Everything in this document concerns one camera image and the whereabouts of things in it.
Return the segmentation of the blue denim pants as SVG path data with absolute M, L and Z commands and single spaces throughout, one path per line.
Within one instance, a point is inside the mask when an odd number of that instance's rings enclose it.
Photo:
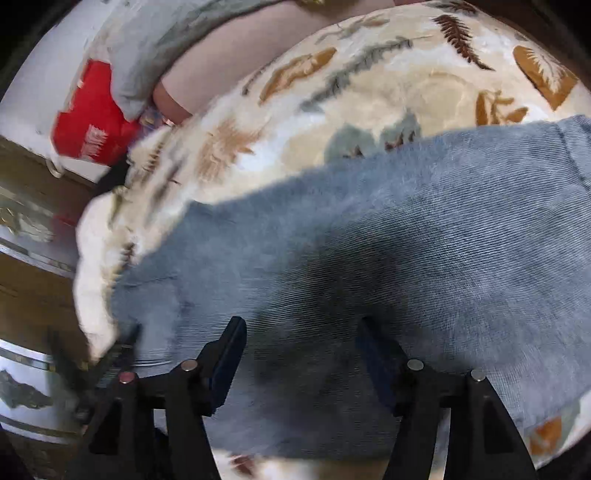
M 386 455 L 398 424 L 356 350 L 367 315 L 437 370 L 484 370 L 537 425 L 590 388 L 590 121 L 452 131 L 192 204 L 109 306 L 142 328 L 143 376 L 245 319 L 218 449 Z

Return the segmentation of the pink brown bed sheet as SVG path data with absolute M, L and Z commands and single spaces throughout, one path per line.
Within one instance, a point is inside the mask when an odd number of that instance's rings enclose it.
M 276 4 L 231 19 L 194 43 L 160 78 L 152 92 L 157 110 L 178 124 L 204 113 L 215 97 L 305 37 L 351 17 L 395 6 L 395 1 L 304 1 Z

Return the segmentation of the grey quilted pillow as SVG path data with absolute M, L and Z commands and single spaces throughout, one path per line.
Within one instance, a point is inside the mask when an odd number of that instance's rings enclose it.
M 105 46 L 111 96 L 127 121 L 145 109 L 159 78 L 191 45 L 270 0 L 122 1 L 109 16 Z

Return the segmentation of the red shopping bag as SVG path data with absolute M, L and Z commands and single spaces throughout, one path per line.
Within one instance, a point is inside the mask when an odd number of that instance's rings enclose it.
M 58 155 L 112 166 L 126 154 L 140 124 L 125 119 L 110 86 L 111 66 L 88 60 L 67 107 L 54 122 L 51 141 Z

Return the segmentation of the colourful snack packet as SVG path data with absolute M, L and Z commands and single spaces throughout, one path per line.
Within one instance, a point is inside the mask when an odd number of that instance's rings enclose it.
M 143 136 L 159 129 L 162 126 L 173 127 L 174 123 L 165 117 L 155 106 L 149 105 L 138 119 L 140 132 Z

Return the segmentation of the leaf pattern fleece blanket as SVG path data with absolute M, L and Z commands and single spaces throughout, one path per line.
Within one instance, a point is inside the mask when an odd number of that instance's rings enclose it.
M 228 200 L 342 155 L 451 130 L 590 112 L 589 90 L 566 66 L 462 1 L 374 11 L 250 66 L 204 113 L 141 140 L 121 185 L 85 209 L 74 300 L 92 357 L 115 335 L 117 276 L 161 243 L 190 201 Z

